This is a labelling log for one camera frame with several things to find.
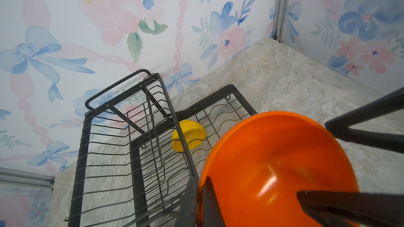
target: orange bowl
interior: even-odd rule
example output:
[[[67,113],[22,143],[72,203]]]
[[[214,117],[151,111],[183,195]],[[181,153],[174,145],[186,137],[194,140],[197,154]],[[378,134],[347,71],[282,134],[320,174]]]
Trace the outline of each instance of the orange bowl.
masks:
[[[297,191],[358,191],[351,164],[333,135],[292,112],[254,115],[219,139],[199,181],[199,227],[208,176],[227,227],[318,227],[301,209]]]

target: flower center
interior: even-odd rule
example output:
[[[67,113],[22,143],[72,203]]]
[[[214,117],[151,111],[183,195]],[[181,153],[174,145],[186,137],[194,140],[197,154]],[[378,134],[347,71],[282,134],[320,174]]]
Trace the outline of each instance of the flower center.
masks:
[[[150,10],[154,6],[154,1],[153,0],[143,0],[143,6]]]
[[[362,15],[362,20],[365,23],[369,23],[372,20],[373,16],[370,14],[364,14]]]

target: wall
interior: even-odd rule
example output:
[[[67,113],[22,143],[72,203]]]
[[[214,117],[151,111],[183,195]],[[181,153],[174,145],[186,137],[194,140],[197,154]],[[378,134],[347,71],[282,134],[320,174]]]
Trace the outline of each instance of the wall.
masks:
[[[51,188],[0,183],[0,226],[44,227]]]
[[[288,0],[282,41],[381,93],[404,85],[404,0]]]
[[[274,5],[1,0],[0,165],[44,175],[62,171],[77,159],[86,99],[140,68],[161,73],[174,96],[269,35]]]

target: blue ribbon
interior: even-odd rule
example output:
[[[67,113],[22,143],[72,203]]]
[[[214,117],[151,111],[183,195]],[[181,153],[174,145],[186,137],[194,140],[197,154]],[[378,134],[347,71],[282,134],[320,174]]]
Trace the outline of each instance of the blue ribbon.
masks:
[[[54,154],[64,151],[66,149],[69,149],[69,146],[65,143],[59,142],[59,141],[53,141],[47,146],[47,150],[44,151],[41,155],[32,157],[27,161],[28,165],[33,165],[33,166],[42,166],[45,164],[48,159],[51,159],[53,161],[56,161],[60,164],[62,164],[62,167],[60,168],[60,171],[64,170],[66,168],[66,164],[68,163],[68,160],[62,157],[56,157],[53,156]]]
[[[184,79],[184,77],[188,77],[190,75],[192,75],[191,65],[189,63],[185,63],[184,65],[181,66],[178,73],[175,73],[174,76],[172,76],[172,77],[168,77],[164,81],[164,83],[166,84],[167,89],[172,88],[175,84],[175,87],[177,87],[178,93],[181,93],[184,91],[184,86],[178,80],[181,79],[181,82],[185,83],[188,86],[191,86],[194,83],[199,81],[199,79],[196,79],[196,80]]]
[[[49,100],[52,102],[55,98],[63,100],[56,87],[60,80],[58,73],[48,64],[36,60],[36,56],[45,62],[71,71],[90,74],[93,74],[94,71],[82,67],[87,58],[59,59],[43,55],[44,53],[56,52],[61,49],[62,46],[48,30],[40,26],[32,26],[25,33],[25,43],[21,43],[16,51],[3,50],[0,52],[0,68],[13,74],[22,74],[27,70],[28,63],[31,63],[34,68],[52,82],[52,86],[48,91]]]
[[[287,18],[287,20],[286,20],[286,28],[288,29],[289,36],[292,39],[293,43],[295,43],[294,35],[299,35],[299,33],[296,31],[295,27],[293,26],[292,22],[290,21],[290,18],[292,18],[293,20],[299,20],[301,12],[302,12],[302,5],[300,3],[293,3],[289,6],[289,9],[288,9],[289,18]]]

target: dish rack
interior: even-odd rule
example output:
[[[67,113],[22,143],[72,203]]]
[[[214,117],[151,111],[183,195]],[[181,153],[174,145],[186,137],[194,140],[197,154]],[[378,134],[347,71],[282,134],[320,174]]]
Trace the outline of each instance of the dish rack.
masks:
[[[137,84],[111,94],[129,79]],[[129,109],[122,111],[128,100]],[[198,178],[216,141],[240,120],[256,114],[233,85],[175,112],[161,76],[144,69],[100,91],[85,106],[89,111],[70,215],[65,219],[69,227],[174,225],[187,182]],[[207,131],[206,139],[191,150],[185,147],[179,125],[184,119]],[[184,152],[171,148],[174,130]]]

